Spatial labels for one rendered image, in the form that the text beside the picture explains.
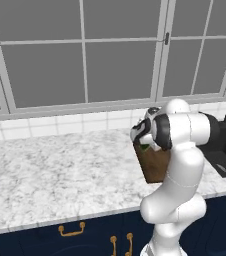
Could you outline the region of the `brown wooden cutting board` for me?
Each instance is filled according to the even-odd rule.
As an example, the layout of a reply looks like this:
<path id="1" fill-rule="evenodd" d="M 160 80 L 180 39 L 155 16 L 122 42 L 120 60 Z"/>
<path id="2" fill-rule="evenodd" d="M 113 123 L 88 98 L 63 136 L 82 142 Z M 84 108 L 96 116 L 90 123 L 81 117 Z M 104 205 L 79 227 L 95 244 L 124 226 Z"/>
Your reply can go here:
<path id="1" fill-rule="evenodd" d="M 162 149 L 155 151 L 150 146 L 148 150 L 142 152 L 139 146 L 133 145 L 146 182 L 148 184 L 162 182 L 170 161 L 170 151 Z"/>

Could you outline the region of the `grey framed window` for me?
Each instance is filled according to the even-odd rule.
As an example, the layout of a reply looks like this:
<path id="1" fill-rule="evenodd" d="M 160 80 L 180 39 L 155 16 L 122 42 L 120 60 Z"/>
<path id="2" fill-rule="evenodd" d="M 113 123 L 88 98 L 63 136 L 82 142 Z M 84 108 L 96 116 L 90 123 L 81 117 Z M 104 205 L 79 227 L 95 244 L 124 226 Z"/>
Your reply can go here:
<path id="1" fill-rule="evenodd" d="M 226 99 L 226 0 L 0 0 L 0 120 L 173 98 Z"/>

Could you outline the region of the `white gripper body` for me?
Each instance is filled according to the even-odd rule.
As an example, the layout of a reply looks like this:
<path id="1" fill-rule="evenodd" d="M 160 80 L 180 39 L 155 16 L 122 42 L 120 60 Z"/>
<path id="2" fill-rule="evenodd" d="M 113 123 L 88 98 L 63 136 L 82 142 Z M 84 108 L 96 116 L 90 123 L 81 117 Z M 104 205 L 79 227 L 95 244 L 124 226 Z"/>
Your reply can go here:
<path id="1" fill-rule="evenodd" d="M 152 135 L 146 130 L 144 123 L 134 126 L 130 131 L 131 141 L 136 145 L 151 144 Z"/>

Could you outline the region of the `navy cupboard door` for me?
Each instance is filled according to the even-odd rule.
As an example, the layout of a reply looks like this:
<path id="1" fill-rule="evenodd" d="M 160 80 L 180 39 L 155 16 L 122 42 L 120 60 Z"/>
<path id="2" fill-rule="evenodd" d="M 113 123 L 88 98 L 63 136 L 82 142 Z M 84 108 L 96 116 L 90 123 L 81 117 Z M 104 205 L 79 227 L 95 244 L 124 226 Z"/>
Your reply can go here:
<path id="1" fill-rule="evenodd" d="M 102 237 L 100 238 L 100 246 L 102 248 L 101 256 L 111 256 L 113 246 L 110 242 L 110 237 L 115 235 L 117 237 L 116 247 L 117 256 L 121 252 L 121 231 L 122 231 L 122 215 L 109 215 L 103 218 L 103 225 L 101 226 Z"/>
<path id="2" fill-rule="evenodd" d="M 140 256 L 140 252 L 152 237 L 153 229 L 154 225 L 146 223 L 141 217 L 140 211 L 124 213 L 121 231 L 121 256 L 125 256 L 129 249 L 127 233 L 131 232 L 133 234 L 132 256 Z"/>
<path id="3" fill-rule="evenodd" d="M 226 196 L 206 204 L 205 216 L 182 233 L 180 245 L 188 256 L 226 256 Z"/>

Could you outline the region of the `navy drawer front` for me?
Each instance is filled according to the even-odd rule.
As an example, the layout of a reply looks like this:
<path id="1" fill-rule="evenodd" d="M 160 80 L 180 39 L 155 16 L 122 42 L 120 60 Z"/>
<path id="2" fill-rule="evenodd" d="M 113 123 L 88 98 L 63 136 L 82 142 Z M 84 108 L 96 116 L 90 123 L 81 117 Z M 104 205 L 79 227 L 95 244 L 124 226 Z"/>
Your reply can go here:
<path id="1" fill-rule="evenodd" d="M 101 256 L 79 222 L 0 234 L 0 256 Z"/>

